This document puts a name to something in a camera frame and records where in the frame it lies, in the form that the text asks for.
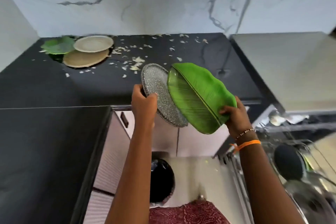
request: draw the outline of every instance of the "plate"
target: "plate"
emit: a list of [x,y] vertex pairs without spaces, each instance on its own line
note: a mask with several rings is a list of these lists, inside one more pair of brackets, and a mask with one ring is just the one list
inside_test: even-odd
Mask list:
[[157,113],[171,125],[182,128],[188,125],[188,121],[170,97],[167,78],[168,71],[158,64],[147,64],[141,71],[141,83],[146,96],[157,93]]
[[92,35],[78,39],[73,47],[80,52],[101,52],[113,45],[113,39],[105,35]]
[[80,52],[74,50],[64,55],[63,63],[68,67],[89,67],[103,61],[108,54],[109,50],[101,52]]

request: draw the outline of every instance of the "green leaf-shaped plate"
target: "green leaf-shaped plate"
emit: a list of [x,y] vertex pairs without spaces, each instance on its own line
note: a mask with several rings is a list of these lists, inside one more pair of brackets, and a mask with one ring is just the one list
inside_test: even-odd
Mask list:
[[75,41],[72,38],[63,36],[45,41],[41,48],[49,54],[66,54],[75,49],[74,43]]
[[237,107],[224,84],[207,69],[193,63],[174,63],[167,79],[174,104],[188,122],[203,134],[212,134],[229,119],[220,115],[222,106]]

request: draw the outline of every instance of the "cabinet handle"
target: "cabinet handle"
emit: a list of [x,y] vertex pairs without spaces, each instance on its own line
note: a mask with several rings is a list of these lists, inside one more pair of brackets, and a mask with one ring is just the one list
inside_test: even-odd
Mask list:
[[128,120],[126,119],[124,112],[121,112],[120,119],[123,121],[125,128],[128,128],[129,123],[128,123]]

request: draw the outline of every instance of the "white marble backsplash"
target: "white marble backsplash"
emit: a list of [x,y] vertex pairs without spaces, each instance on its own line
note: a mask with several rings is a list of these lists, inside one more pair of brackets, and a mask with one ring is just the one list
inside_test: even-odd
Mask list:
[[40,37],[324,31],[336,0],[14,0]]

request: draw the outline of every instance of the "kitchen floor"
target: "kitchen floor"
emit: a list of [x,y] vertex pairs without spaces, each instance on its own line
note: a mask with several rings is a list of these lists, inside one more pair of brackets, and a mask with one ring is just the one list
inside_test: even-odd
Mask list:
[[238,192],[228,167],[218,158],[165,158],[175,175],[175,191],[165,207],[177,207],[197,199],[212,202],[231,224],[244,223]]

